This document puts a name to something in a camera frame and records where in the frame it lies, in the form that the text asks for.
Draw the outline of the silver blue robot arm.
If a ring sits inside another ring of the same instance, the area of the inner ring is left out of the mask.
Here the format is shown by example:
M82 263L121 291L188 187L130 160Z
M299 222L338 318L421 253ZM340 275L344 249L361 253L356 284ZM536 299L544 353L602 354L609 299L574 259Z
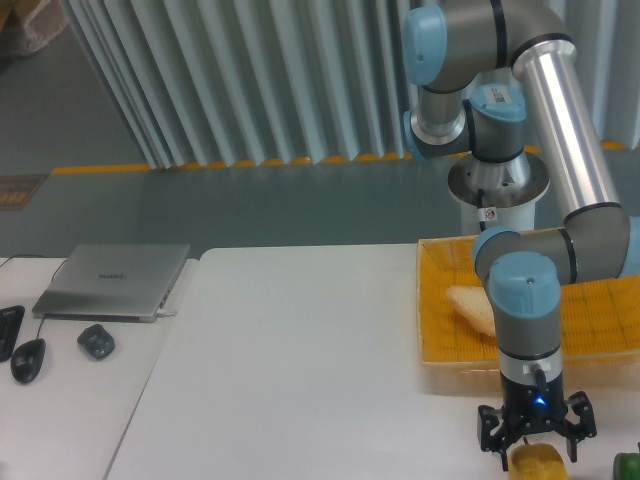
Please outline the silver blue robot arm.
M503 395L501 407L479 407L478 440L507 472L533 434L559 434L575 459L597 429L587 395L563 393L561 289L637 274L639 221L620 205L574 41L551 9L529 1L427 4L409 12L402 40L406 77L419 89L404 116L409 149L417 158L464 154L478 211L508 173L524 191L533 170L521 128L536 128L563 225L520 233L478 219L472 258L494 315Z

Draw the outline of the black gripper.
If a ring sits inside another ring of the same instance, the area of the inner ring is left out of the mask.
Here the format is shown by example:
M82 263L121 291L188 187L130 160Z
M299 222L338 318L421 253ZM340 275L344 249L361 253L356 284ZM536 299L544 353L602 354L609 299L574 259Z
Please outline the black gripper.
M548 372L551 379L537 382L536 377L524 383L514 381L501 372L503 407L478 407L477 438L483 452L499 456L503 471L509 470L508 448L524 435L555 432L566 440L571 462L578 460L578 444L597 435L593 406L584 391L564 399L563 373ZM567 413L577 417L569 420Z

